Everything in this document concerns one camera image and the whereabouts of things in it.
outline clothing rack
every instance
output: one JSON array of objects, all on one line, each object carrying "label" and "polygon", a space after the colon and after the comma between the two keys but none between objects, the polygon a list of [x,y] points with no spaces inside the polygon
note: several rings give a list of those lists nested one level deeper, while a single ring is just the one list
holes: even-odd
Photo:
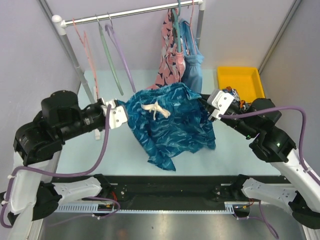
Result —
[{"label": "clothing rack", "polygon": [[[177,8],[179,6],[178,2],[166,4],[166,5],[159,5],[159,6],[152,6],[152,7],[146,7],[141,9],[135,9],[135,10],[128,10],[128,11],[122,11],[122,12],[115,12],[115,13],[109,13],[109,14],[103,14],[103,15],[95,15],[95,16],[89,16],[89,17],[83,17],[73,20],[63,20],[61,16],[59,15],[53,15],[52,11],[46,2],[46,0],[39,0],[40,6],[42,7],[43,11],[45,12],[46,16],[52,16],[52,24],[56,29],[56,32],[58,33],[58,36],[60,38],[60,42],[64,48],[64,50],[67,52],[69,58],[71,59],[73,66],[76,70],[76,73],[82,83],[82,86],[90,100],[91,103],[94,103],[94,96],[90,90],[90,87],[88,85],[88,81],[85,78],[84,72],[82,71],[78,59],[75,55],[75,52],[71,46],[71,43],[69,41],[69,38],[67,36],[66,28],[69,26],[72,26],[74,23],[76,25],[78,24],[87,24],[102,20],[109,20],[109,19],[115,19],[115,18],[121,18],[126,16],[132,16],[137,14],[144,14],[144,13],[151,13],[155,11],[160,10],[167,10],[172,8]],[[201,30],[202,30],[202,23],[203,23],[203,17],[204,17],[204,11],[205,11],[205,0],[189,0],[189,1],[183,1],[180,3],[181,7],[190,6],[192,4],[199,5],[199,14],[198,14],[198,21],[197,21],[197,27],[196,27],[196,36],[195,41],[197,46],[199,47],[200,44],[200,38],[201,38]]]}]

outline blue garment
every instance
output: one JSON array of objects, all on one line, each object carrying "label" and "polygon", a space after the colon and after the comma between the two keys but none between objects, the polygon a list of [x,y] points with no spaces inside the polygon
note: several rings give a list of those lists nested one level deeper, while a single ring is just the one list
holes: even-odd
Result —
[{"label": "blue garment", "polygon": [[[177,82],[159,89],[141,90],[128,102],[120,102],[126,109],[128,126],[149,155],[149,163],[175,171],[172,157],[184,151],[195,153],[203,147],[216,148],[213,124],[198,101],[200,97]],[[154,120],[154,112],[141,107],[156,101],[171,113],[168,118],[157,111]]]},{"label": "blue garment", "polygon": [[193,42],[189,23],[182,19],[179,28],[185,60],[185,70],[181,81],[192,91],[201,93],[203,78],[201,64],[205,57],[199,52],[197,44]]}]

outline purple hanger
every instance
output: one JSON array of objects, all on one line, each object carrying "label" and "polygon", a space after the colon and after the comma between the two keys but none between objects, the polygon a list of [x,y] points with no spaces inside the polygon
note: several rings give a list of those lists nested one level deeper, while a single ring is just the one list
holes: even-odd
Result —
[{"label": "purple hanger", "polygon": [[130,81],[132,90],[133,90],[133,92],[135,93],[135,92],[136,92],[136,87],[135,87],[134,81],[133,81],[133,79],[132,79],[131,72],[130,72],[130,70],[129,70],[129,68],[128,68],[128,64],[127,64],[127,61],[126,61],[124,52],[122,51],[122,48],[121,48],[120,45],[119,45],[119,41],[118,41],[117,35],[116,35],[116,33],[115,33],[115,30],[114,30],[114,28],[113,28],[112,26],[110,26],[109,24],[106,24],[106,25],[104,26],[104,28],[105,28],[105,31],[108,33],[111,41],[113,42],[113,44],[114,44],[117,52],[119,53],[119,56],[120,56],[121,61],[122,61],[123,65],[124,65],[126,74],[128,75],[128,78],[129,78],[129,81]]}]

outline metal pole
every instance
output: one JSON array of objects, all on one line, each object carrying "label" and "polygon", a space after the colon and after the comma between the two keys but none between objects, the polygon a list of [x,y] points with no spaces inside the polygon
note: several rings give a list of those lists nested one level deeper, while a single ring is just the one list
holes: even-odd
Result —
[{"label": "metal pole", "polygon": [[195,34],[195,43],[198,48],[200,47],[201,30],[202,30],[202,23],[204,21],[205,9],[206,9],[206,1],[203,0],[202,4],[199,5],[198,23],[196,25],[196,34]]},{"label": "metal pole", "polygon": [[278,32],[276,33],[268,51],[266,52],[259,68],[258,68],[258,71],[259,71],[259,74],[261,75],[262,71],[264,70],[268,60],[270,59],[272,53],[274,52],[276,46],[278,45],[281,37],[283,36],[285,30],[287,29],[289,23],[291,22],[292,18],[294,17],[297,9],[299,8],[300,6],[300,3],[302,2],[302,0],[295,0],[294,3],[291,5],[291,8],[289,10],[289,12],[287,13],[287,15],[285,16]]},{"label": "metal pole", "polygon": [[198,15],[198,23],[196,25],[196,34],[195,34],[195,43],[200,47],[200,38],[201,38],[201,30],[202,30],[202,22],[204,20],[204,10],[199,10],[199,15]]},{"label": "metal pole", "polygon": [[54,28],[54,33],[56,34],[59,42],[62,45],[63,50],[66,52],[66,55],[69,57],[69,59],[72,62],[72,65],[74,67],[74,70],[77,74],[77,76],[79,77],[84,90],[90,100],[91,103],[94,103],[94,96],[92,94],[92,92],[90,91],[90,88],[88,86],[88,82],[84,76],[84,72],[81,70],[79,62],[76,58],[75,52],[70,44],[70,41],[68,39],[68,36],[66,35],[66,32],[62,32],[60,29],[57,28],[57,25],[55,22],[52,21],[52,17],[53,17],[53,13],[47,3],[46,0],[38,0],[45,16],[48,18],[49,22],[51,23],[51,26]]},{"label": "metal pole", "polygon": [[[183,1],[180,3],[181,7],[185,6],[190,6],[193,3],[202,5],[204,0],[194,0],[194,1]],[[83,18],[78,18],[74,20],[75,24],[87,24],[87,23],[92,23],[96,22],[97,20],[102,21],[102,20],[108,20],[108,19],[115,19],[115,18],[121,18],[121,17],[126,17],[126,16],[132,16],[132,15],[137,15],[137,14],[144,14],[144,13],[151,13],[155,11],[160,11],[160,10],[166,10],[166,9],[172,9],[178,7],[178,3],[171,3],[171,4],[166,4],[166,5],[161,5],[161,6],[152,6],[152,7],[146,7],[146,8],[141,8],[141,9],[136,9],[136,10],[130,10],[130,11],[123,11],[123,12],[117,12],[117,13],[110,13],[110,14],[104,14],[104,15],[99,15],[99,16],[89,16],[89,17],[83,17]],[[61,23],[62,28],[66,28],[68,26],[71,26],[74,24],[72,20],[63,20]]]},{"label": "metal pole", "polygon": [[78,62],[78,59],[75,55],[75,52],[71,46],[71,43],[69,41],[69,38],[67,36],[67,34],[65,35],[62,35],[61,36],[61,39],[62,39],[62,42],[63,44],[65,45],[65,47],[67,48],[67,51],[69,52],[69,55],[70,55],[70,58],[71,58],[71,61],[73,63],[73,67],[76,71],[76,74],[78,75],[81,83],[82,83],[82,86],[85,90],[85,93],[86,95],[88,96],[89,100],[90,100],[90,103],[94,104],[95,103],[95,99],[94,99],[94,96],[90,90],[90,87],[88,85],[88,81],[86,80],[85,78],[85,74],[84,72],[82,71],[81,67],[80,67],[80,64]]}]

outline green hanger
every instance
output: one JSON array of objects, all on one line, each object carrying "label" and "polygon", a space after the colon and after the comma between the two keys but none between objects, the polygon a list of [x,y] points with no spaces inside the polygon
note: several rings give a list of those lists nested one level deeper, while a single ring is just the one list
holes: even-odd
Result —
[{"label": "green hanger", "polygon": [[114,63],[112,62],[111,55],[110,55],[110,52],[109,52],[109,49],[108,49],[108,46],[107,46],[107,42],[106,42],[106,39],[105,39],[104,31],[102,29],[102,26],[100,25],[98,17],[96,19],[98,21],[100,37],[101,37],[101,41],[102,41],[102,45],[103,45],[103,48],[104,48],[104,52],[105,52],[106,58],[108,59],[108,62],[109,62],[109,65],[110,65],[110,68],[111,68],[111,71],[112,71],[116,86],[118,87],[120,94],[123,96],[124,95],[124,91],[121,88],[121,85],[120,85],[120,82],[119,82],[119,79],[118,79],[118,76],[117,76],[117,73],[116,73],[116,69],[115,69]]},{"label": "green hanger", "polygon": [[173,17],[173,36],[174,36],[174,41],[178,46],[178,53],[181,53],[181,40],[180,40],[180,29],[179,29],[179,20],[178,20],[178,15],[176,13],[176,9],[172,8],[171,9],[172,17]]}]

